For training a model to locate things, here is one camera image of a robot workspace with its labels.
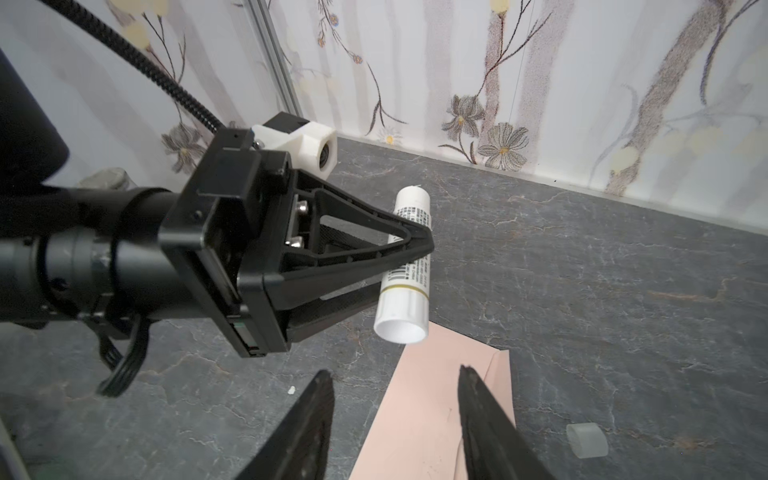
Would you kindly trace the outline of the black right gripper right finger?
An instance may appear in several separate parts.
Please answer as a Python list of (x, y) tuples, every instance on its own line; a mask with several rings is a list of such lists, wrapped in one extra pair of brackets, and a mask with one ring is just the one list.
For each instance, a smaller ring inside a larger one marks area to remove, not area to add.
[(554, 479), (469, 366), (460, 368), (458, 402), (469, 479)]

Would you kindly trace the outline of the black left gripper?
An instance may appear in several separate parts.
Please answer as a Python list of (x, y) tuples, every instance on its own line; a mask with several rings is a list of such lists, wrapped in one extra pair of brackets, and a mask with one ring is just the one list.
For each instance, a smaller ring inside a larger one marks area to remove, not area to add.
[(184, 287), (160, 319), (209, 318), (243, 357), (286, 352), (378, 303), (384, 273), (434, 251), (431, 229), (255, 145), (214, 136), (158, 230)]

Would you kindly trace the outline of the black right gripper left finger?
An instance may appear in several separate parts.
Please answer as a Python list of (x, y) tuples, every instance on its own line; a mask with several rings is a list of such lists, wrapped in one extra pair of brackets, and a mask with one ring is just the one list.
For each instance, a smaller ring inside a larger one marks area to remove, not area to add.
[(334, 405), (331, 374), (321, 370), (236, 479), (323, 479)]

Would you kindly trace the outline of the pink paper envelope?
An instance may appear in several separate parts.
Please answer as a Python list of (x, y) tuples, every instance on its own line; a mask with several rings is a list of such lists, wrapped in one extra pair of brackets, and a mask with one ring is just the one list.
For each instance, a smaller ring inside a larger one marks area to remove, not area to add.
[(515, 420), (510, 352), (432, 323), (405, 347), (361, 448), (352, 479), (466, 479), (460, 367), (474, 368)]

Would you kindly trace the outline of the clear glue stick cap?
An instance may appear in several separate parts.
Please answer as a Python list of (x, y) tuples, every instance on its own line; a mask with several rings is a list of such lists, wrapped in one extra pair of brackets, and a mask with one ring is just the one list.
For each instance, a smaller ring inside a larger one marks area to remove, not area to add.
[(568, 424), (566, 437), (579, 459), (601, 458), (609, 453), (607, 438), (596, 423)]

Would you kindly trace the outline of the white glue stick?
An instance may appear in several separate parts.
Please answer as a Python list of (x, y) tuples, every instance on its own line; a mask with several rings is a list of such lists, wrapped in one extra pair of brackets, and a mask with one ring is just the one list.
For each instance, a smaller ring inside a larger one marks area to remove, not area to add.
[[(431, 228), (431, 201), (420, 186), (407, 186), (396, 197), (394, 213)], [(429, 330), (430, 256), (387, 272), (381, 282), (374, 331), (385, 341), (413, 344)]]

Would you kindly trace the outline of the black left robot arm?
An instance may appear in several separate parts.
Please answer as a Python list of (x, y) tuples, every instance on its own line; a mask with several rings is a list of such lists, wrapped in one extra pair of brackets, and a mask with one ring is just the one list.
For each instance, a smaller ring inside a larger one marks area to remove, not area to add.
[(101, 396), (131, 385), (157, 321), (209, 318), (244, 358), (286, 352), (375, 305), (376, 275), (432, 253), (427, 226), (328, 182), (333, 131), (287, 112), (228, 127), (83, 5), (50, 8), (213, 136), (178, 193), (50, 187), (68, 147), (1, 63), (1, 318), (29, 329), (87, 325), (109, 369)]

